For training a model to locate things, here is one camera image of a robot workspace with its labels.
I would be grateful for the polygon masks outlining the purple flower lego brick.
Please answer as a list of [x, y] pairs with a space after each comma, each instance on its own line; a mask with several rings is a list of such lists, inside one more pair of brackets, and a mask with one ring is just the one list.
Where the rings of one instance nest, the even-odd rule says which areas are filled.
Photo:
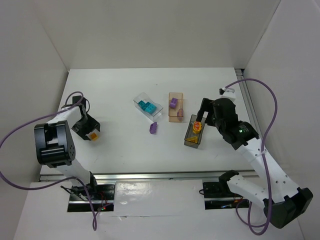
[[184, 110], [182, 108], [180, 108], [178, 111], [177, 111], [177, 117], [179, 119], [183, 119], [184, 118]]

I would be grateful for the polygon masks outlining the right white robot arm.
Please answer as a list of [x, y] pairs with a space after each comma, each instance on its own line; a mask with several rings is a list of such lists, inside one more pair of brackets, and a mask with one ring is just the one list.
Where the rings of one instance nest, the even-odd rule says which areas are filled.
[[243, 156], [258, 176], [267, 182], [260, 187], [235, 170], [229, 170], [219, 181], [232, 193], [245, 197], [263, 209], [270, 223], [281, 229], [302, 215], [313, 199], [307, 187], [301, 188], [263, 148], [262, 139], [253, 126], [238, 119], [235, 104], [228, 98], [204, 98], [197, 113], [200, 120], [207, 113], [205, 123], [215, 127], [222, 138]]

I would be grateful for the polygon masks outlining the teal rectangular lego brick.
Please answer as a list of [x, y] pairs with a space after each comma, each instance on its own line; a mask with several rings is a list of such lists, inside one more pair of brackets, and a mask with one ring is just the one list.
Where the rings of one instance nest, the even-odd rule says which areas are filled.
[[147, 107], [150, 105], [150, 102], [145, 102], [145, 105], [143, 107], [140, 107], [143, 111], [147, 109]]

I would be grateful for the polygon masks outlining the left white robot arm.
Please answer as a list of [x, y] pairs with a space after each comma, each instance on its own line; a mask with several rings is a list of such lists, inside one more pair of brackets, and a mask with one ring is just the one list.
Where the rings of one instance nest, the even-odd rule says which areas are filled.
[[34, 127], [35, 150], [40, 165], [57, 169], [72, 182], [71, 194], [87, 199], [99, 196], [97, 181], [76, 159], [76, 147], [72, 133], [84, 141], [98, 139], [101, 124], [89, 115], [88, 100], [82, 95], [72, 97], [53, 119]]

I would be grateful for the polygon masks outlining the yellow butterfly lego brick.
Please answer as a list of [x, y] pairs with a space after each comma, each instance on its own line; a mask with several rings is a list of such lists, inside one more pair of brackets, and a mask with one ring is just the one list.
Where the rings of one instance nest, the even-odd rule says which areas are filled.
[[200, 121], [194, 121], [192, 125], [192, 132], [194, 134], [200, 134], [202, 131], [203, 125]]

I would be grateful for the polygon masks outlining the small yellow lego brick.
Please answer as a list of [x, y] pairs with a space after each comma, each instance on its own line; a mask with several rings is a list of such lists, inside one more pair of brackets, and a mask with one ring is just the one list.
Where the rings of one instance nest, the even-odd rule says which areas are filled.
[[92, 141], [95, 141], [98, 139], [98, 135], [95, 132], [91, 133], [89, 136]]

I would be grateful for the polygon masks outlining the teal rounded lego brick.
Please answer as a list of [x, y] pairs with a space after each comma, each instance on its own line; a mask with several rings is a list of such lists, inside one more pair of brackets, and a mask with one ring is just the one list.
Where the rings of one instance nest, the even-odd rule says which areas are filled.
[[145, 112], [152, 115], [156, 111], [157, 107], [150, 103], [150, 105], [146, 108]]

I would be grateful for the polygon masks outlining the yellow curved lego brick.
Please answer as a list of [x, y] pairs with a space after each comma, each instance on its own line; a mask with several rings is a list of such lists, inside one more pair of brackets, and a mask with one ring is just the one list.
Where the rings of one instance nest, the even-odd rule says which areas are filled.
[[186, 139], [186, 141], [190, 142], [190, 143], [197, 144], [198, 143], [198, 136], [189, 137], [189, 138]]

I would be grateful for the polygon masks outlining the small teal lego brick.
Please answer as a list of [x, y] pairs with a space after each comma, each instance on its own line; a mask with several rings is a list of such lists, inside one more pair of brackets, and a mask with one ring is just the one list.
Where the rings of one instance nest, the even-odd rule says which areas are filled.
[[142, 108], [146, 103], [143, 100], [140, 100], [138, 102], [138, 105]]

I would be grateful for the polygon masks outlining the purple rounded lego brick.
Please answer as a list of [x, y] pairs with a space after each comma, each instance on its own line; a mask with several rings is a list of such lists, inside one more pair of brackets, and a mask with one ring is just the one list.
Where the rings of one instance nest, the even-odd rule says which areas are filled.
[[153, 122], [150, 127], [149, 127], [149, 133], [154, 135], [157, 133], [157, 127], [158, 127], [158, 123], [157, 122]]

